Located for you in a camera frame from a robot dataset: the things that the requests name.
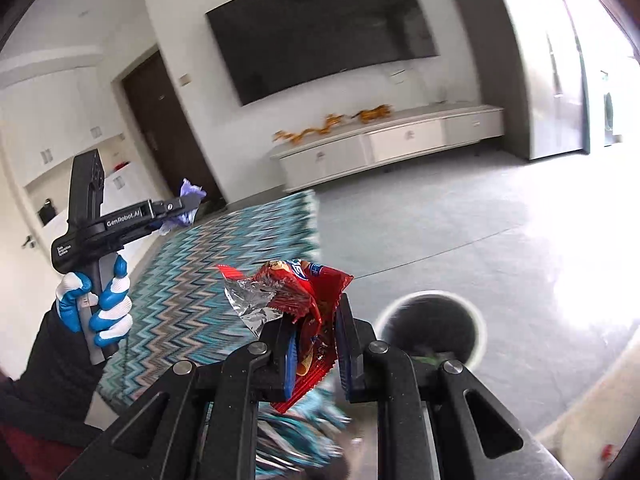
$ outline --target blue and white glove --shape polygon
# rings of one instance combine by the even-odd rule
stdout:
[[[118,255],[113,266],[113,279],[107,284],[100,297],[91,291],[91,280],[80,272],[65,274],[56,289],[56,307],[62,323],[71,332],[82,330],[78,316],[77,300],[86,296],[89,305],[99,305],[100,310],[91,316],[89,328],[96,334],[95,345],[102,348],[109,343],[117,343],[127,336],[133,318],[129,292],[127,263]]]

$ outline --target television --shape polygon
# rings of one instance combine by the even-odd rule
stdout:
[[[438,55],[417,0],[231,0],[207,17],[243,105],[345,70]]]

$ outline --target trash can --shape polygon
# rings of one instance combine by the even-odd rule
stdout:
[[[412,356],[453,354],[476,368],[486,348],[486,324],[470,301],[452,292],[422,290],[390,304],[374,324],[376,337]]]

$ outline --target metal screw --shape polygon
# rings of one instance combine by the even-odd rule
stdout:
[[[249,345],[249,354],[253,355],[262,355],[266,354],[269,347],[267,343],[263,343],[262,341],[256,341]]]
[[[444,371],[446,371],[447,374],[453,374],[453,375],[459,374],[464,368],[462,363],[460,361],[456,361],[455,359],[450,361],[444,361],[444,364],[442,365],[442,367],[444,368]]]
[[[186,375],[193,369],[193,364],[189,361],[178,361],[174,365],[174,374],[177,375]]]
[[[389,345],[384,341],[372,341],[371,343],[369,343],[369,351],[373,352],[374,354],[383,354],[387,350],[389,350]]]

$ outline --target dark wooden door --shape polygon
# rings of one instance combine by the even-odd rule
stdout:
[[[182,180],[202,186],[212,209],[226,203],[193,137],[160,52],[123,79],[125,94],[169,189],[177,196]]]

